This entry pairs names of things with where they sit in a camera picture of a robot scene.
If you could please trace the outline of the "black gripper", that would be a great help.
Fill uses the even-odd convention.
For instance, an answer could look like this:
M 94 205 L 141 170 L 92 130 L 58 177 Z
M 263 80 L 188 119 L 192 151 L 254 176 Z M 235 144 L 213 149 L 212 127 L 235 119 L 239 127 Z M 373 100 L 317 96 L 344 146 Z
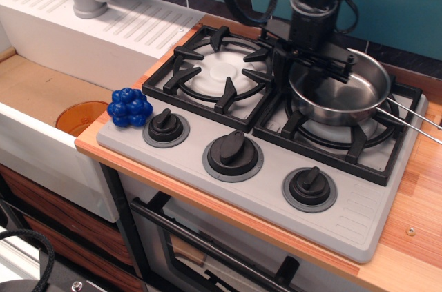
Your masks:
M 262 34 L 271 34 L 273 75 L 278 90 L 288 90 L 289 74 L 305 68 L 305 81 L 332 78 L 343 84 L 349 80 L 355 58 L 348 49 L 333 42 L 338 6 L 304 10 L 295 6 L 291 21 L 270 19 L 261 25 Z

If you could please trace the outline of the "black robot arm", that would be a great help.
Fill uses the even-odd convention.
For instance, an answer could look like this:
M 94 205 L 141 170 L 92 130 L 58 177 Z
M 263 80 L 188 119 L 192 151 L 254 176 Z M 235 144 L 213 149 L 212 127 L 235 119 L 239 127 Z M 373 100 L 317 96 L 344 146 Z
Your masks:
M 347 82 L 358 57 L 334 42 L 341 3 L 355 14 L 352 0 L 290 0 L 289 23 L 276 19 L 262 25 L 262 36 L 273 35 L 272 62 L 274 82 L 281 90 L 289 86 L 289 73 L 303 66 L 322 77 Z

